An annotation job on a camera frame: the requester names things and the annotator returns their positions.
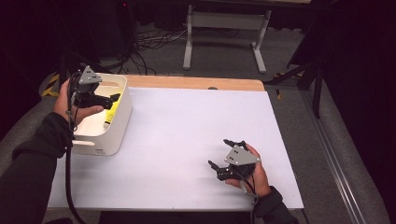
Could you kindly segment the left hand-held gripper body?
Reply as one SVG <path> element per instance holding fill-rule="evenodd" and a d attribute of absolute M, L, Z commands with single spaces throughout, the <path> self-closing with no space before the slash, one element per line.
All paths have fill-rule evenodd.
<path fill-rule="evenodd" d="M 109 110 L 114 103 L 114 97 L 105 97 L 95 93 L 102 78 L 88 65 L 83 71 L 77 71 L 72 78 L 72 104 L 79 108 L 100 105 Z"/>

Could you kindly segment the person's right hand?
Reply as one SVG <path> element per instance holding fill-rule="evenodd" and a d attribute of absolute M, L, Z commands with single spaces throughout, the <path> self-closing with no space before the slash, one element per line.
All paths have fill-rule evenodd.
<path fill-rule="evenodd" d="M 246 143 L 246 147 L 251 154 L 258 158 L 260 157 L 260 154 L 256 151 L 254 147 L 252 147 L 248 143 Z M 252 176 L 247 179 L 247 181 L 254 188 L 255 194 L 259 198 L 264 197 L 271 192 L 271 187 L 269 186 L 267 175 L 260 161 L 255 163 L 255 170 Z M 225 184 L 241 189 L 239 181 L 235 179 L 227 179 L 225 180 Z M 247 188 L 247 191 L 252 192 L 250 187 L 246 183 L 244 184 Z"/>

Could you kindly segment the person's left hand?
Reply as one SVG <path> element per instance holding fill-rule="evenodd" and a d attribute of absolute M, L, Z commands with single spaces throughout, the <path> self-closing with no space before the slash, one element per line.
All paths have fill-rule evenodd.
<path fill-rule="evenodd" d="M 85 108 L 76 108 L 74 105 L 69 108 L 68 107 L 68 87 L 69 87 L 70 79 L 67 79 L 61 86 L 59 91 L 59 96 L 54 104 L 53 111 L 64 119 L 69 119 L 72 117 L 72 120 L 76 125 L 79 125 L 85 118 L 101 113 L 104 108 L 101 105 L 94 105 L 91 107 Z"/>

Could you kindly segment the yellow black hazard tape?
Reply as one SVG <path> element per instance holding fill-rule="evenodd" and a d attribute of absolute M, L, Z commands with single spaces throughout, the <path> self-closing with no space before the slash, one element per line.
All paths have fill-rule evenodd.
<path fill-rule="evenodd" d="M 47 81 L 45 81 L 44 89 L 41 92 L 42 96 L 51 96 L 58 97 L 59 96 L 59 85 L 60 85 L 60 75 L 53 74 L 49 77 Z"/>

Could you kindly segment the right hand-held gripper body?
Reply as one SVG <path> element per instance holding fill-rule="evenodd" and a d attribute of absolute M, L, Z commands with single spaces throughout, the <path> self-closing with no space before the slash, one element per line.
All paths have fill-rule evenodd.
<path fill-rule="evenodd" d="M 248 179 L 252 176 L 255 165 L 260 160 L 259 157 L 251 154 L 247 149 L 233 147 L 224 159 L 228 166 L 216 167 L 217 178 L 220 181 L 226 179 Z"/>

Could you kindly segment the grey metal desk frame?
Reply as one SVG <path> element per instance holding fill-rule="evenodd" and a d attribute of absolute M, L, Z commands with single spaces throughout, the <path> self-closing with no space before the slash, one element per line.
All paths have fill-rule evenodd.
<path fill-rule="evenodd" d="M 261 53 L 262 41 L 272 15 L 271 10 L 266 10 L 262 15 L 230 14 L 219 12 L 195 11 L 189 5 L 187 15 L 187 41 L 184 53 L 183 68 L 191 68 L 192 55 L 192 28 L 222 28 L 251 30 L 258 32 L 258 38 L 251 43 L 251 48 L 260 73 L 265 74 L 267 69 Z"/>

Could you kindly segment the metal floor rail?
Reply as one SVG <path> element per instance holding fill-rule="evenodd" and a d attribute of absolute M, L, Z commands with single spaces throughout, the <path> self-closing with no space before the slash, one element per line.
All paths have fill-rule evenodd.
<path fill-rule="evenodd" d="M 304 106 L 307 108 L 308 114 L 318 133 L 318 137 L 324 150 L 325 159 L 331 170 L 332 177 L 338 188 L 341 198 L 346 206 L 346 210 L 352 224 L 366 224 L 365 218 L 363 217 L 360 207 L 358 206 L 355 195 L 351 190 L 347 177 L 333 151 L 329 136 L 326 134 L 321 120 L 318 119 L 316 117 L 316 114 L 314 113 L 312 100 L 309 93 L 307 91 L 300 91 L 300 95 L 304 102 Z"/>

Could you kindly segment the black angled stand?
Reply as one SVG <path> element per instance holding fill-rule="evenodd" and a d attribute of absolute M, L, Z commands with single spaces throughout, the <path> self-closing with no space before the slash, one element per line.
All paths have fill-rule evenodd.
<path fill-rule="evenodd" d="M 264 81 L 265 86 L 286 86 L 285 82 L 296 77 L 297 80 L 290 84 L 299 91 L 307 91 L 311 85 L 314 85 L 314 93 L 312 99 L 312 110 L 317 119 L 320 118 L 319 104 L 321 96 L 321 88 L 323 81 L 323 72 L 320 62 L 306 63 L 299 65 L 284 74 L 275 75 L 271 80 Z"/>

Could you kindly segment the white plastic bin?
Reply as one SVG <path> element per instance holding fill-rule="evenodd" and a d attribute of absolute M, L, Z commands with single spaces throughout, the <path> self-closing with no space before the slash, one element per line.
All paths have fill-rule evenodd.
<path fill-rule="evenodd" d="M 101 113 L 85 118 L 75 131 L 72 152 L 77 154 L 111 156 L 117 153 L 126 131 L 132 111 L 132 99 L 127 79 L 122 75 L 99 73 L 102 82 L 96 89 L 97 95 L 109 97 L 120 93 L 120 104 L 110 124 L 105 124 L 105 109 Z"/>

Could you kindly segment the white table mat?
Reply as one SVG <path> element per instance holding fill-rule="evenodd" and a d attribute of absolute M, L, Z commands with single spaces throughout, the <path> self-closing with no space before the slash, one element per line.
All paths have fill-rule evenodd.
<path fill-rule="evenodd" d="M 226 140 L 254 146 L 284 204 L 303 207 L 267 92 L 132 88 L 130 95 L 119 151 L 72 157 L 75 207 L 248 211 L 252 198 L 219 181 L 210 167 L 224 166 Z"/>

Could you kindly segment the person's dark clothing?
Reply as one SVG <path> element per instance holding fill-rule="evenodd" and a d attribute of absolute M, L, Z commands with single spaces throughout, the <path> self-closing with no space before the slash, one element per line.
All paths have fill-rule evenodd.
<path fill-rule="evenodd" d="M 251 217 L 249 212 L 105 211 L 99 224 L 251 224 Z"/>

